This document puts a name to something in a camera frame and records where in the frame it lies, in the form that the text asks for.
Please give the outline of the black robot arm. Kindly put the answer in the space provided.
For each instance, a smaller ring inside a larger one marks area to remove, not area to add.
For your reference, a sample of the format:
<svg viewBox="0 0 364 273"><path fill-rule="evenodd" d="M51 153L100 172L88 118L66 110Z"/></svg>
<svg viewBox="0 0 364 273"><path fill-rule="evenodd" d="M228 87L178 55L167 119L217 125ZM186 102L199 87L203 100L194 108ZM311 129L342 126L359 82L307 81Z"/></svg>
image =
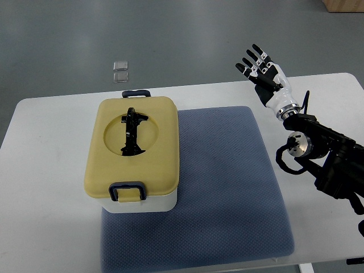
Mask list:
<svg viewBox="0 0 364 273"><path fill-rule="evenodd" d="M335 199L347 199L363 215L363 146L320 124L314 115L283 114L283 126L292 131L276 151L278 166L293 175L309 172L314 185Z"/></svg>

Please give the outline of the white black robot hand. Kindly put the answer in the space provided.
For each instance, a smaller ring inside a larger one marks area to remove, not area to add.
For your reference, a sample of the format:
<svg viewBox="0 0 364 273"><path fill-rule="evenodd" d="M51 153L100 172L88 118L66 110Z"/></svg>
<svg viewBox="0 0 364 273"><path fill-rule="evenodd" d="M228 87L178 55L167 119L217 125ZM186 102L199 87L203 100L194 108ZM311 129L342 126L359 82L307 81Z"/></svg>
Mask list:
<svg viewBox="0 0 364 273"><path fill-rule="evenodd" d="M236 63L235 67L254 84L263 106L271 109L280 121L299 113L301 107L293 98L291 84L281 67L256 44L252 48L246 51L251 59L244 57L243 63Z"/></svg>

